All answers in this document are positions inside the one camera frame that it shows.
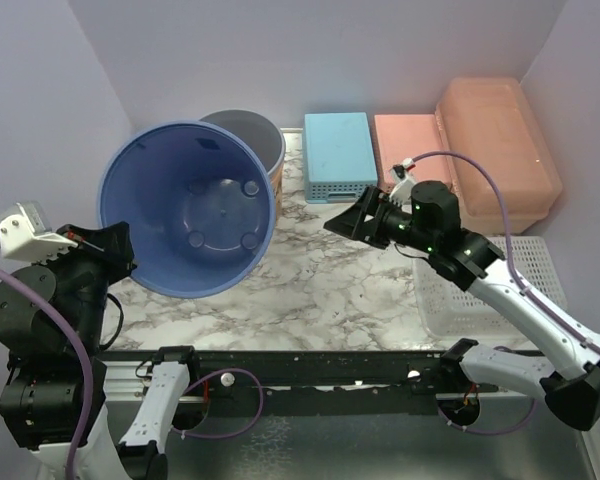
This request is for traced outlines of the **light blue perforated basket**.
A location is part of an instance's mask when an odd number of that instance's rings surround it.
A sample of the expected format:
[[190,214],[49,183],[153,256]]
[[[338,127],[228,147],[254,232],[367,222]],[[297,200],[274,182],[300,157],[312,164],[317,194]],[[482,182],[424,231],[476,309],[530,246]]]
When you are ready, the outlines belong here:
[[307,114],[302,140],[307,202],[354,202],[366,187],[378,184],[366,113]]

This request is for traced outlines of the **pink perforated plastic basket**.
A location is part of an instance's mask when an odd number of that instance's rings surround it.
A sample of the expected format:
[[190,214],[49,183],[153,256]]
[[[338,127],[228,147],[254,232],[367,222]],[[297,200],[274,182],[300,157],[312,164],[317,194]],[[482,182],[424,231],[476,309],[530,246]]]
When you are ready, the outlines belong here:
[[390,169],[407,158],[442,149],[433,114],[375,115],[371,129],[378,186],[389,192],[395,182]]

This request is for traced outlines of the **blue plastic bucket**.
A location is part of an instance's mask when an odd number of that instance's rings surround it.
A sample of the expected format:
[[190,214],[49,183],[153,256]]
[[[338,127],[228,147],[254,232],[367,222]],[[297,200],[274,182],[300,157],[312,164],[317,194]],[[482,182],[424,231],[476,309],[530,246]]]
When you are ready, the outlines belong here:
[[266,253],[276,222],[273,188],[255,152],[201,121],[132,137],[103,174],[97,212],[103,227],[128,223],[132,279],[184,299],[242,281]]

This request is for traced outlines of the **orange plastic bucket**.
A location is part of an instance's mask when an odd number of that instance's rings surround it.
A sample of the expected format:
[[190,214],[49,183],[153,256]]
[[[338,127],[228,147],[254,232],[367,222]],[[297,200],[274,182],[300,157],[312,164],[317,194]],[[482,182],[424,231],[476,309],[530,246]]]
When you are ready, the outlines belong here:
[[281,156],[269,170],[269,179],[273,189],[276,217],[279,218],[282,214],[282,182],[284,171],[284,156]]

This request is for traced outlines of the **white perforated plastic basket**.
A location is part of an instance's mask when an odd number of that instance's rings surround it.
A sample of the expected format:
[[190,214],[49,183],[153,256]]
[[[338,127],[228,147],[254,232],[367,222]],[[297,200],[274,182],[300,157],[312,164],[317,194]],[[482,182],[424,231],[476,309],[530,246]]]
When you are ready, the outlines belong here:
[[[538,236],[514,236],[513,260],[528,282],[562,309],[567,300],[545,241]],[[526,338],[493,308],[438,276],[422,260],[413,265],[414,290],[425,330],[443,342],[470,338],[516,349]]]

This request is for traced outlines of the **grey-blue plastic bucket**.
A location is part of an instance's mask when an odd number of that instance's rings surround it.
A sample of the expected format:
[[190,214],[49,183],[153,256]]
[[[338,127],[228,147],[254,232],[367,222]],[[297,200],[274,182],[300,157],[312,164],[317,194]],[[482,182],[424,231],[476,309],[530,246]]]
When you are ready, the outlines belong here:
[[280,169],[286,141],[282,131],[265,116],[249,110],[230,109],[210,113],[201,121],[240,138],[256,154],[270,177]]

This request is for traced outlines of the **large orange lidded container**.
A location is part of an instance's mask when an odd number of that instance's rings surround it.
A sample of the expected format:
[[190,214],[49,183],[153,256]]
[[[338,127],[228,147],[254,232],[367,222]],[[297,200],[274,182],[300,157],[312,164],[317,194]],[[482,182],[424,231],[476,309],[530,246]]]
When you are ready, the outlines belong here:
[[443,148],[473,159],[494,180],[513,234],[548,216],[563,185],[516,79],[455,78],[435,117]]

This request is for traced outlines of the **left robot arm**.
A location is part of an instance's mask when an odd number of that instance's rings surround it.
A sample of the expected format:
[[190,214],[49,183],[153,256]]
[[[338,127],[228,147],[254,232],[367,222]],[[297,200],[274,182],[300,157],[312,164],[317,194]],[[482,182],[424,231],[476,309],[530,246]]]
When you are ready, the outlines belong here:
[[66,225],[49,239],[50,252],[0,271],[0,343],[9,352],[0,415],[54,479],[164,479],[179,399],[200,385],[195,350],[163,347],[151,356],[141,406],[114,441],[101,334],[110,287],[135,267],[130,228]]

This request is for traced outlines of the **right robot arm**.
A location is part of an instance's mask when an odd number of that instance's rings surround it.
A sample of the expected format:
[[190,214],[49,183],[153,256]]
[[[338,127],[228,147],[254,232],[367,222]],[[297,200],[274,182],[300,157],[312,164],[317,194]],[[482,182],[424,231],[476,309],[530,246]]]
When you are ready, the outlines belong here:
[[575,430],[590,430],[600,418],[600,335],[526,283],[489,239],[463,228],[458,199],[442,182],[420,182],[410,198],[411,210],[404,212],[370,186],[324,227],[374,248],[396,244],[424,253],[436,274],[489,305],[542,353],[527,357],[461,339],[439,367],[447,389],[503,387],[543,401]]

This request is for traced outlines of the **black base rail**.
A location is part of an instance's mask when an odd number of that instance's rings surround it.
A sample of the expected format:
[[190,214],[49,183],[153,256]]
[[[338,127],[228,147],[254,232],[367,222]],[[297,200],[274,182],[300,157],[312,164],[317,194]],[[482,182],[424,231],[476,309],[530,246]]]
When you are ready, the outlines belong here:
[[[157,351],[113,351],[102,358],[111,366],[129,361],[133,372],[143,367],[155,370],[161,360],[187,360],[193,367],[193,380],[216,370],[243,368],[264,387],[262,416],[434,415],[439,396],[456,396],[469,385],[460,370],[438,351],[204,351],[163,347]],[[217,400],[231,395],[235,387],[253,386],[244,375],[214,377],[207,386],[185,394],[177,412],[191,414],[207,400],[213,417],[253,417],[258,400],[240,400],[236,410],[229,403],[229,414]]]

